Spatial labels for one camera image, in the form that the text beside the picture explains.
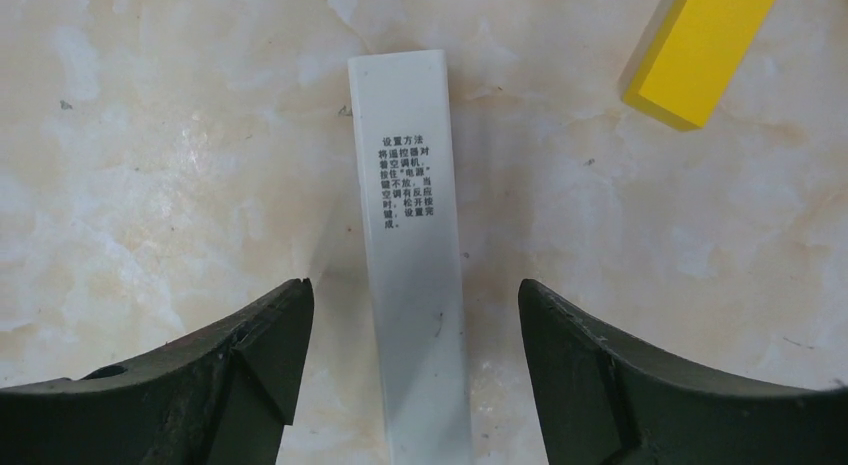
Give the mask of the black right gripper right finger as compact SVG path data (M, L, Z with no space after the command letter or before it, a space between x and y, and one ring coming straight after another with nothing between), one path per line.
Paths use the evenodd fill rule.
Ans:
M847 391L734 375L667 352L532 279L521 334L552 464L843 464Z

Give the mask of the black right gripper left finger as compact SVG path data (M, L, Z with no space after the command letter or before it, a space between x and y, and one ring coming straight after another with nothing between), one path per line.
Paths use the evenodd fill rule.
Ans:
M1 392L5 464L272 464L314 318L292 279L199 330L83 378Z

